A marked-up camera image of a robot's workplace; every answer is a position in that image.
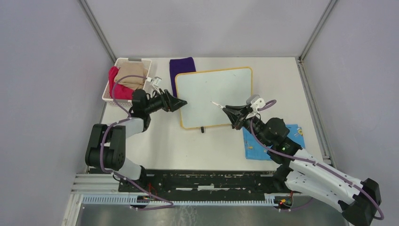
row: red cloth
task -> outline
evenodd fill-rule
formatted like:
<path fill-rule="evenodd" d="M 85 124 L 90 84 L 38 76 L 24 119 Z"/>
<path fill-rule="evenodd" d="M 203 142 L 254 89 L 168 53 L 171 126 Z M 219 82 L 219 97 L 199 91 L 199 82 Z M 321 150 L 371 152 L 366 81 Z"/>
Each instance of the red cloth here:
<path fill-rule="evenodd" d="M 112 97 L 112 88 L 115 84 L 115 77 L 118 74 L 119 69 L 115 66 L 113 66 L 110 71 L 108 72 L 108 82 L 110 83 L 110 96 Z M 114 90 L 115 93 L 115 99 L 121 99 L 121 100 L 131 100 L 132 99 L 132 94 L 133 90 L 129 89 L 126 86 L 122 86 L 120 84 L 117 84 Z"/>

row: metal floor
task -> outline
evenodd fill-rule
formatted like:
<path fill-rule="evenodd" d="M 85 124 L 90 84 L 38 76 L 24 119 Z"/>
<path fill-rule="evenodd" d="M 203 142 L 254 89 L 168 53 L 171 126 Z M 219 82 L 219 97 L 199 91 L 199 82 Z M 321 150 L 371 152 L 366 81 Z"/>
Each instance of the metal floor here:
<path fill-rule="evenodd" d="M 296 197 L 294 207 L 308 197 Z M 339 212 L 314 200 L 307 208 L 279 213 L 273 207 L 176 206 L 135 211 L 125 205 L 85 204 L 77 226 L 346 226 Z"/>

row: cable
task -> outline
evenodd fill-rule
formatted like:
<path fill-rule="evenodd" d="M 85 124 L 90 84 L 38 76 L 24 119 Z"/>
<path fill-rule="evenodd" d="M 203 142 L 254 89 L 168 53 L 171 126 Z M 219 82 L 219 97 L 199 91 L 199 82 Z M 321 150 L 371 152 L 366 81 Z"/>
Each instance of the cable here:
<path fill-rule="evenodd" d="M 288 210 L 284 210 L 284 209 L 278 209 L 279 211 L 284 211 L 284 212 L 291 212 L 291 211 L 296 211 L 296 210 L 300 210 L 300 209 L 303 209 L 303 208 L 306 208 L 306 207 L 308 207 L 312 202 L 313 202 L 313 198 L 311 198 L 307 203 L 305 203 L 304 205 L 302 205 L 302 206 L 298 206 L 298 207 L 295 207 L 295 208 L 292 208 L 292 209 L 288 209 Z"/>
<path fill-rule="evenodd" d="M 276 100 L 271 100 L 271 101 L 267 102 L 267 103 L 266 103 L 266 106 L 263 107 L 263 108 L 260 109 L 260 110 L 263 111 L 263 110 L 265 110 L 265 109 L 267 109 L 267 108 L 273 106 L 275 103 L 276 103 Z M 376 219 L 376 220 L 383 220 L 383 219 L 385 218 L 385 216 L 384 216 L 384 214 L 383 214 L 383 211 L 382 211 L 381 208 L 378 206 L 378 204 L 377 204 L 377 203 L 374 201 L 374 199 L 373 199 L 369 194 L 367 194 L 367 192 L 365 192 L 362 188 L 360 188 L 360 187 L 357 186 L 356 184 L 353 184 L 353 182 L 351 182 L 350 180 L 346 179 L 345 177 L 343 177 L 343 176 L 337 174 L 336 172 L 332 171 L 332 170 L 329 169 L 328 167 L 326 167 L 326 166 L 324 166 L 324 165 L 322 165 L 322 164 L 319 164 L 318 162 L 316 162 L 316 161 L 314 161 L 314 160 L 305 159 L 305 158 L 299 158 L 299 157 L 287 155 L 287 154 L 280 153 L 280 152 L 278 152 L 278 151 L 275 151 L 275 150 L 273 150 L 273 149 L 271 149 L 271 148 L 265 146 L 265 145 L 264 145 L 262 142 L 260 142 L 259 139 L 256 137 L 256 135 L 255 135 L 255 133 L 254 133 L 254 128 L 253 128 L 252 124 L 253 124 L 253 118 L 251 119 L 251 123 L 250 123 L 251 134 L 252 134 L 252 136 L 255 138 L 255 140 L 258 142 L 258 144 L 260 144 L 263 148 L 265 148 L 266 150 L 270 151 L 271 153 L 278 154 L 278 155 L 280 155 L 280 156 L 287 157 L 287 158 L 289 158 L 289 159 L 300 160 L 300 161 L 305 161 L 305 162 L 311 163 L 311 164 L 316 165 L 316 166 L 318 166 L 318 167 L 324 169 L 325 171 L 327 171 L 327 172 L 333 174 L 333 175 L 336 176 L 337 178 L 343 180 L 344 182 L 346 182 L 346 183 L 349 184 L 350 186 L 352 186 L 352 187 L 356 188 L 357 190 L 359 190 L 362 194 L 364 194 L 364 195 L 370 200 L 370 202 L 374 205 L 374 207 L 377 209 L 378 213 L 380 214 L 379 217 L 375 217 L 375 216 L 374 216 L 374 219 Z"/>
<path fill-rule="evenodd" d="M 118 179 L 115 177 L 115 175 L 113 175 L 112 178 L 113 178 L 114 180 L 120 182 L 120 179 L 118 180 Z"/>
<path fill-rule="evenodd" d="M 167 205 L 167 206 L 157 206 L 157 207 L 151 207 L 151 208 L 145 208 L 145 209 L 136 208 L 136 210 L 159 210 L 159 209 L 170 208 L 170 207 L 173 207 L 173 206 L 174 206 L 173 202 L 171 202 L 171 201 L 169 201 L 169 200 L 166 200 L 166 199 L 163 199 L 163 198 L 161 198 L 161 197 L 158 197 L 157 195 L 151 194 L 150 192 L 147 192 L 147 191 L 144 190 L 142 187 L 140 187 L 138 184 L 136 184 L 133 180 L 131 180 L 131 179 L 125 177 L 124 175 L 121 175 L 121 174 L 119 174 L 118 172 L 115 172 L 115 171 L 113 171 L 113 170 L 106 170 L 105 167 L 104 167 L 104 159 L 103 159 L 103 156 L 104 156 L 104 145 L 105 145 L 105 140 L 106 140 L 106 137 L 107 137 L 107 135 L 108 135 L 110 129 L 111 129 L 112 127 L 114 127 L 114 126 L 120 124 L 120 123 L 129 121 L 129 120 L 132 119 L 132 118 L 131 118 L 131 115 L 130 115 L 130 113 L 129 113 L 129 111 L 127 111 L 124 107 L 122 107 L 122 106 L 116 101 L 116 99 L 114 98 L 114 96 L 115 96 L 115 95 L 114 95 L 114 91 L 115 91 L 116 85 L 117 85 L 122 79 L 125 79 L 125 78 L 128 78 L 128 77 L 138 77 L 138 78 L 146 79 L 146 78 L 143 77 L 143 76 L 138 76 L 138 75 L 127 75 L 127 76 L 124 76 L 124 77 L 122 77 L 121 79 L 119 79 L 119 80 L 114 84 L 114 86 L 113 86 L 113 88 L 112 88 L 113 100 L 114 100 L 114 102 L 116 103 L 117 106 L 119 106 L 122 110 L 124 110 L 124 111 L 128 114 L 128 118 L 123 119 L 123 120 L 120 120 L 120 121 L 116 121 L 116 122 L 114 122 L 114 123 L 111 123 L 111 125 L 109 125 L 108 128 L 105 130 L 104 135 L 103 135 L 103 139 L 102 139 L 102 141 L 101 141 L 101 147 L 100 147 L 100 167 L 101 167 L 101 170 L 102 170 L 104 173 L 111 173 L 112 175 L 116 175 L 117 177 L 122 178 L 122 179 L 124 179 L 124 180 L 130 182 L 130 183 L 133 184 L 136 188 L 138 188 L 140 191 L 146 193 L 146 194 L 149 195 L 150 197 L 153 197 L 153 198 L 155 198 L 155 199 L 158 199 L 158 200 L 160 200 L 160 201 L 167 202 L 167 203 L 170 204 L 170 205 Z"/>

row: white table surface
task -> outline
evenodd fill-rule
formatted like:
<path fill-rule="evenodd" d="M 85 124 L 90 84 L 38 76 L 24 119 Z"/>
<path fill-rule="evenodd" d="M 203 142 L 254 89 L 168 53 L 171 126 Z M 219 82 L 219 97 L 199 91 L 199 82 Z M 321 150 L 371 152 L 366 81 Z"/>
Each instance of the white table surface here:
<path fill-rule="evenodd" d="M 171 91 L 170 58 L 152 58 L 150 77 L 161 77 L 162 89 Z M 320 161 L 316 137 L 301 78 L 293 57 L 194 58 L 197 71 L 249 66 L 253 70 L 253 93 L 277 103 L 261 112 L 266 123 L 271 117 L 302 126 L 306 150 Z M 107 105 L 102 123 L 124 119 L 127 114 Z M 273 161 L 247 160 L 242 131 L 231 126 L 200 129 L 180 127 L 180 113 L 162 110 L 151 114 L 150 127 L 126 140 L 126 157 L 147 169 L 174 170 L 275 170 Z"/>

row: beige cloth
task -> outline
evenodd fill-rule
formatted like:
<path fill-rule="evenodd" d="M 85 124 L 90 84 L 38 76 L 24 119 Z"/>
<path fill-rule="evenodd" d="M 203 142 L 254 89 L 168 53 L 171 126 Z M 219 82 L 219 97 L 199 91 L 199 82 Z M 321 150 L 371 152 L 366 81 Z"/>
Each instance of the beige cloth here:
<path fill-rule="evenodd" d="M 147 76 L 148 70 L 144 68 L 143 63 L 129 63 L 124 62 L 120 65 L 118 74 L 115 76 L 114 81 L 117 82 L 119 79 L 125 77 L 126 75 L 139 75 L 139 76 Z M 145 79 L 129 77 L 120 81 L 119 84 L 126 86 L 132 90 L 142 89 L 144 85 Z"/>

